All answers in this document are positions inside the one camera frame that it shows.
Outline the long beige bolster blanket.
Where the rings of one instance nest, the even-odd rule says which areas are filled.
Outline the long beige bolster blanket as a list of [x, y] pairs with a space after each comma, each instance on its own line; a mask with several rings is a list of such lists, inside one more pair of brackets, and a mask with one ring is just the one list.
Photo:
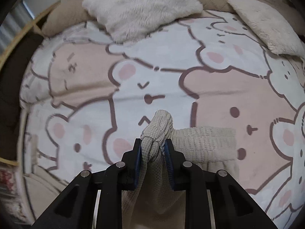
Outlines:
[[[199, 0], [205, 9], [223, 12], [234, 12], [227, 0]], [[258, 0], [276, 9], [291, 25], [299, 36], [304, 35], [304, 19], [300, 12], [285, 0]], [[53, 37], [65, 29], [91, 20], [92, 17], [82, 7], [83, 0], [61, 1], [48, 15], [42, 26], [42, 32], [48, 37]]]

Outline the small white fluffy pillow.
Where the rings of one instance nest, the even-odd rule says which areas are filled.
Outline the small white fluffy pillow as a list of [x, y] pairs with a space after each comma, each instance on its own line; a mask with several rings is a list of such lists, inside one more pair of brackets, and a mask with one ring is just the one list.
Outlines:
[[273, 54], [304, 58], [301, 40], [277, 10], [257, 0], [227, 2]]

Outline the bear print bed cover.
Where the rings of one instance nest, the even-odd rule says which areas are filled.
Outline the bear print bed cover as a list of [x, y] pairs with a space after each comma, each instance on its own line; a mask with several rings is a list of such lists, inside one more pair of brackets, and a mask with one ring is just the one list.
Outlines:
[[158, 110], [236, 130], [239, 182], [278, 228], [304, 207], [304, 69], [236, 15], [205, 11], [130, 46], [95, 22], [45, 39], [20, 88], [23, 173], [71, 182], [119, 161]]

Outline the beige waffle pants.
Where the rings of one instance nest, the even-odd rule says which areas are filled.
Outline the beige waffle pants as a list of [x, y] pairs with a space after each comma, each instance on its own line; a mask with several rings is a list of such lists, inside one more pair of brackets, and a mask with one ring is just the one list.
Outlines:
[[123, 228], [184, 228], [185, 161], [208, 172], [225, 170], [239, 178], [236, 130], [175, 129], [166, 110], [158, 110], [141, 134], [142, 163], [134, 191], [122, 194]]

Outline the large white fluffy pillow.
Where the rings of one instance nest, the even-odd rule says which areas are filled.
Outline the large white fluffy pillow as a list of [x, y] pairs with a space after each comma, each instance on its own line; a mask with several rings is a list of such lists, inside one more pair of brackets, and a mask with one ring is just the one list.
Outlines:
[[82, 6], [119, 44], [138, 41], [161, 25], [203, 11], [198, 0], [84, 0]]

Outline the folded beige waffle garment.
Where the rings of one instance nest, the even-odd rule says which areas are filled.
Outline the folded beige waffle garment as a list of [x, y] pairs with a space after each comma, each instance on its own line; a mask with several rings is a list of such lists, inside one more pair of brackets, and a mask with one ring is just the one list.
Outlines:
[[30, 173], [23, 175], [23, 177], [35, 219], [41, 216], [68, 185], [66, 181], [56, 179], [48, 173], [40, 175]]

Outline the grey window curtain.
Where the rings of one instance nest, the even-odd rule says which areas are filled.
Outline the grey window curtain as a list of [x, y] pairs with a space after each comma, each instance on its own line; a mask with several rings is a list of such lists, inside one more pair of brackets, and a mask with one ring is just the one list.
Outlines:
[[1, 24], [1, 53], [10, 45], [14, 37], [28, 24], [35, 19], [34, 14], [29, 9], [24, 0], [19, 0], [8, 13]]

